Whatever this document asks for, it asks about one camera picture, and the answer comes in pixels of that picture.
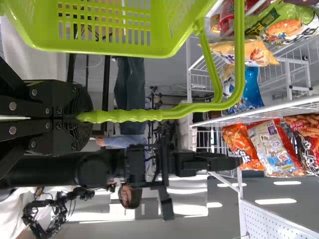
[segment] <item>orange snack bag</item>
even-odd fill
[[[225,126],[222,132],[230,150],[243,158],[244,163],[240,166],[242,170],[264,170],[244,124]]]

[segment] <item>snack bag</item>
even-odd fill
[[[218,24],[219,24],[219,14],[216,14],[212,16],[210,19],[210,30],[212,33],[215,33],[215,34],[220,33],[220,28]]]
[[[219,39],[219,42],[210,43],[212,53],[220,56],[227,64],[235,63],[235,42]],[[269,64],[279,65],[279,62],[269,51],[261,38],[245,40],[245,64],[246,66],[267,66]]]
[[[265,42],[287,45],[304,41],[319,33],[316,11],[277,0],[258,16],[245,17],[245,35],[258,35]]]
[[[296,137],[302,165],[319,176],[319,114],[288,116],[284,120]]]
[[[242,170],[264,170],[243,123],[225,126],[222,132],[230,150],[243,158],[244,163],[240,166]]]
[[[266,176],[305,176],[294,148],[280,125],[280,119],[253,123],[247,126],[248,135],[264,165]]]
[[[219,76],[225,98],[232,95],[235,90],[235,66],[224,65]],[[241,99],[231,108],[224,111],[224,114],[230,115],[236,112],[252,110],[265,106],[260,95],[257,78],[259,69],[257,67],[249,67],[245,70],[245,89]]]
[[[247,13],[258,0],[245,0],[245,13]],[[252,15],[258,15],[264,9],[270,5],[270,0],[266,0],[260,7],[258,7]],[[229,29],[234,28],[234,10],[235,10],[235,0],[225,0],[223,3],[223,9],[220,14],[219,28],[221,33],[225,34]],[[227,36],[233,35],[234,31],[232,30]]]

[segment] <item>man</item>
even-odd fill
[[[150,108],[150,100],[145,99],[145,67],[144,58],[118,57],[118,76],[114,88],[117,109],[138,110]],[[96,143],[100,146],[127,148],[130,145],[147,144],[145,138],[145,122],[127,121],[120,124],[120,136],[98,137]],[[146,169],[150,162],[150,154],[145,151]],[[123,185],[118,192],[119,200],[124,208],[135,209],[140,205],[141,189],[133,189]]]

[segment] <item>yellow chip bag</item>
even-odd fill
[[[210,43],[209,46],[211,52],[222,57],[227,64],[235,63],[234,41],[220,41]],[[279,62],[261,39],[248,39],[245,40],[245,64],[261,67],[269,64],[279,65]]]

